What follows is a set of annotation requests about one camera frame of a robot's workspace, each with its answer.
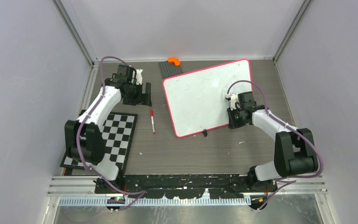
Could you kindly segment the pink framed whiteboard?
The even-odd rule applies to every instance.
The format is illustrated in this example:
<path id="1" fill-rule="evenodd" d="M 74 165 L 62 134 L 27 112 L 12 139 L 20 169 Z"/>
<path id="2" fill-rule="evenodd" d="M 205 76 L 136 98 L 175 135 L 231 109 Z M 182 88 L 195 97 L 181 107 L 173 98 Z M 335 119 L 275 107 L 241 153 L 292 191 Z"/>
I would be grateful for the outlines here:
<path id="1" fill-rule="evenodd" d="M 226 93 L 251 91 L 251 80 L 248 59 L 165 78 L 162 86 L 176 137 L 228 125 Z"/>

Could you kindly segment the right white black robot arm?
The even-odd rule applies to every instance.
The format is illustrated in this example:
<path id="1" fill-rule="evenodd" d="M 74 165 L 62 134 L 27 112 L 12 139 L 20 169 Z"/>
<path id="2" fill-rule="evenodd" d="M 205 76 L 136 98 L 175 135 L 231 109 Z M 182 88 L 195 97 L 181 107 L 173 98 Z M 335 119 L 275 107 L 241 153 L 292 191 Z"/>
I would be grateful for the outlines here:
<path id="1" fill-rule="evenodd" d="M 226 94 L 229 128 L 253 125 L 275 142 L 273 160 L 249 169 L 246 183 L 252 191 L 260 191 L 273 181 L 287 177 L 310 178 L 323 170 L 314 145 L 313 134 L 276 117 L 264 105 L 258 105 L 251 91 Z"/>

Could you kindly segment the red capped white marker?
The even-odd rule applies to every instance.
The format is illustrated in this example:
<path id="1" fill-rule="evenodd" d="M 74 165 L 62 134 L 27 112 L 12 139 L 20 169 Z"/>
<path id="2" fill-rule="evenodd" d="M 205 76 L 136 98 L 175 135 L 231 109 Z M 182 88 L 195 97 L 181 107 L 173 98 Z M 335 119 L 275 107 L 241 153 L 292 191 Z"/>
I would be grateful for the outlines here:
<path id="1" fill-rule="evenodd" d="M 150 110 L 150 116 L 151 116 L 152 132 L 153 132 L 153 134 L 156 134 L 155 123 L 154 123 L 154 112 L 153 112 L 153 110 Z"/>

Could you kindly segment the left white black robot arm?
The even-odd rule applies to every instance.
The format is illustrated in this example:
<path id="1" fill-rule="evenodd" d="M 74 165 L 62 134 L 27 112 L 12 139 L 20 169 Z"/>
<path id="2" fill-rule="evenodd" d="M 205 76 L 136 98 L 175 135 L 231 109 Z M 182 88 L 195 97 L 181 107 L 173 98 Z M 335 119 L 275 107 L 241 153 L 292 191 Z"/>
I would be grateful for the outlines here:
<path id="1" fill-rule="evenodd" d="M 96 99 L 76 120 L 64 125 L 66 155 L 87 170 L 94 170 L 107 179 L 113 193 L 124 189 L 119 168 L 105 155 L 103 124 L 119 104 L 151 106 L 151 83 L 143 83 L 142 69 L 120 64 L 117 72 L 102 82 Z"/>

